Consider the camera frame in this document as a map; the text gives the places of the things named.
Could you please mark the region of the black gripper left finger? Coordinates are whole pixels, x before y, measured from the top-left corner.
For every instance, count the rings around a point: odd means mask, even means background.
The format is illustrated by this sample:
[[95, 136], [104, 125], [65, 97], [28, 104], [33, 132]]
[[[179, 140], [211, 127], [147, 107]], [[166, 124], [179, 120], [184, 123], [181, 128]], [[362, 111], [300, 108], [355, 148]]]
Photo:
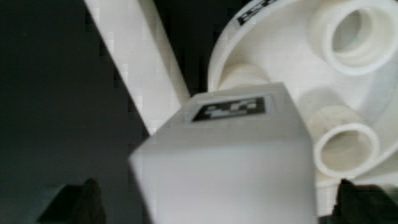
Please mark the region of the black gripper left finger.
[[65, 185], [54, 195], [35, 224], [106, 224], [101, 188], [94, 179]]

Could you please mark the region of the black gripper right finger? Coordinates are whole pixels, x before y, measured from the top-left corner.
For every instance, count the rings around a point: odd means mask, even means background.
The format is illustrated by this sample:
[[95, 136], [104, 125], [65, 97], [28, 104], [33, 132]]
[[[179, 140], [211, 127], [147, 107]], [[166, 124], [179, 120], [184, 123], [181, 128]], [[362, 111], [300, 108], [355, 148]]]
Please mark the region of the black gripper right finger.
[[398, 203], [376, 185], [341, 180], [330, 220], [333, 224], [398, 224]]

